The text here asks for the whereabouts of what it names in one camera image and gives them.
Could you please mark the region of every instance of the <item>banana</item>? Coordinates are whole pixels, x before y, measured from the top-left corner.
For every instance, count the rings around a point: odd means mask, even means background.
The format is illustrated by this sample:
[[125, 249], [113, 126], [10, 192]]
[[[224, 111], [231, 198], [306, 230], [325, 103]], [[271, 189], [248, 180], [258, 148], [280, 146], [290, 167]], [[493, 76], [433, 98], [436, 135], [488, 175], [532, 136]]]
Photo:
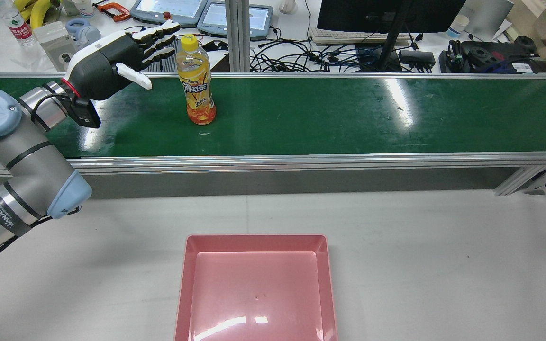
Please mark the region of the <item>banana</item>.
[[16, 5], [16, 8], [18, 8], [18, 11], [24, 11], [33, 2], [35, 2], [35, 0], [15, 0], [14, 4]]
[[35, 6], [35, 4], [30, 4], [24, 9], [24, 11], [20, 12], [20, 15], [22, 15], [22, 19], [24, 19], [24, 21], [28, 22], [28, 20], [31, 18], [31, 10], [33, 9], [33, 6]]
[[37, 0], [37, 2], [35, 2], [33, 10], [31, 11], [30, 19], [32, 30], [37, 27], [43, 26], [44, 17], [46, 16], [46, 12], [48, 11], [48, 9], [50, 9], [50, 6], [52, 6], [50, 0]]

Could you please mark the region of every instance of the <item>orange clamp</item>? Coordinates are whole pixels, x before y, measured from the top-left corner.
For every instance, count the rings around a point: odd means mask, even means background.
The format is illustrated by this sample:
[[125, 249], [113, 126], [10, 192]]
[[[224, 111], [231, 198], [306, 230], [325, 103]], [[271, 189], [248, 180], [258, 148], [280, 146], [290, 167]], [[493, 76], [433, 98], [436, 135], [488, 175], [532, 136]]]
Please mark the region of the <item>orange clamp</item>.
[[[128, 11], [126, 7], [119, 5], [117, 2], [109, 2], [108, 4], [97, 5], [96, 8], [98, 8], [98, 10], [102, 13], [111, 17], [115, 22], [130, 19], [130, 11]], [[113, 14], [109, 11], [109, 9], [115, 9], [119, 12], [119, 14]]]

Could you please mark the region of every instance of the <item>water bottle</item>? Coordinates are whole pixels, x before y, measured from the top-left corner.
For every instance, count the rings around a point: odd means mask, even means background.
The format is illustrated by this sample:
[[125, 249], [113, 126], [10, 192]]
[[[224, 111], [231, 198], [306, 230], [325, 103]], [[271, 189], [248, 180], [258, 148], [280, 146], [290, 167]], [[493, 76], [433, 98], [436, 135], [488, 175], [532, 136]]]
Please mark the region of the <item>water bottle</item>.
[[180, 39], [182, 50], [176, 52], [178, 77], [187, 99], [187, 114], [197, 125], [214, 121], [216, 106], [210, 90], [210, 59], [208, 52], [199, 47], [194, 35]]
[[31, 28], [26, 24], [18, 8], [10, 0], [0, 0], [0, 17], [6, 21], [7, 26], [18, 43], [29, 46], [35, 43], [35, 36]]

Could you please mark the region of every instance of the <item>red label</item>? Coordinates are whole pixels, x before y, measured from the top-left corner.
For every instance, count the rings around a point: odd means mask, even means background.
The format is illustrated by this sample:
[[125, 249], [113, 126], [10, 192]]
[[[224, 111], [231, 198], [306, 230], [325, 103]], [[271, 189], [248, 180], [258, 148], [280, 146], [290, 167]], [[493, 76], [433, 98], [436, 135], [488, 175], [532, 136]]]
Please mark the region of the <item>red label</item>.
[[27, 39], [28, 37], [31, 37], [31, 29], [28, 27], [26, 22], [22, 24], [20, 27], [9, 27], [9, 30], [12, 32], [14, 37], [16, 39]]

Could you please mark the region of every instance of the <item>plastic tray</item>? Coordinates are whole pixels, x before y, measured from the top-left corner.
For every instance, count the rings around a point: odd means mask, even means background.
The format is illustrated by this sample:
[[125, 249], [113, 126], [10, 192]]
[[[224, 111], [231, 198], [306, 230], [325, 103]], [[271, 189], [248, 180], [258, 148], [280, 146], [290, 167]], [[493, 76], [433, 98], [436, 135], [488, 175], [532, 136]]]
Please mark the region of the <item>plastic tray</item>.
[[175, 341], [338, 341], [323, 235], [191, 235]]

